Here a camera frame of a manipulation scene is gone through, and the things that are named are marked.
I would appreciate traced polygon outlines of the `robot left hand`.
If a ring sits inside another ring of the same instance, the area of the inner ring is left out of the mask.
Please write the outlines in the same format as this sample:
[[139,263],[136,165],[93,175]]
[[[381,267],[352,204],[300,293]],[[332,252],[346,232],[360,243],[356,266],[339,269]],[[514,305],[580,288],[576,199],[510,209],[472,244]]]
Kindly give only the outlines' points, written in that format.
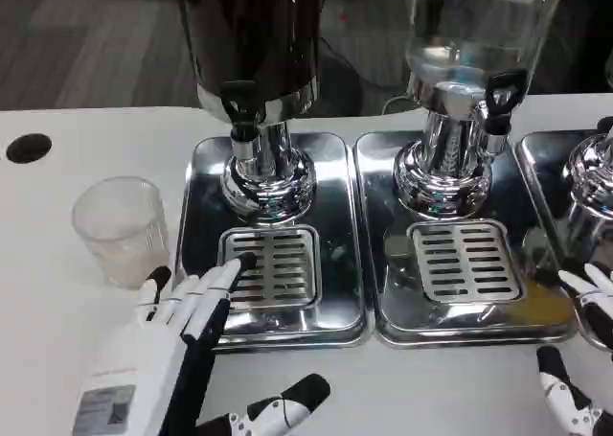
[[253,402],[242,414],[201,423],[215,360],[239,277],[257,256],[238,255],[161,296],[171,272],[145,279],[130,320],[111,331],[84,379],[72,423],[75,435],[286,435],[329,397],[310,374],[283,392]]

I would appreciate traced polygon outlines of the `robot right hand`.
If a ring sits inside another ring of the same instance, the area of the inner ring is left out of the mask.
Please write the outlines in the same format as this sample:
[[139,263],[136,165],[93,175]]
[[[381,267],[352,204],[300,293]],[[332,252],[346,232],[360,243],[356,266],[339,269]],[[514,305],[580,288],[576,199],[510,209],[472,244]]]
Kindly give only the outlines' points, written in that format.
[[[607,350],[612,349],[612,272],[586,263],[581,275],[561,269],[562,286],[579,301],[583,320]],[[594,404],[571,381],[559,349],[542,346],[536,351],[539,378],[546,403],[570,435],[610,435],[612,414]]]

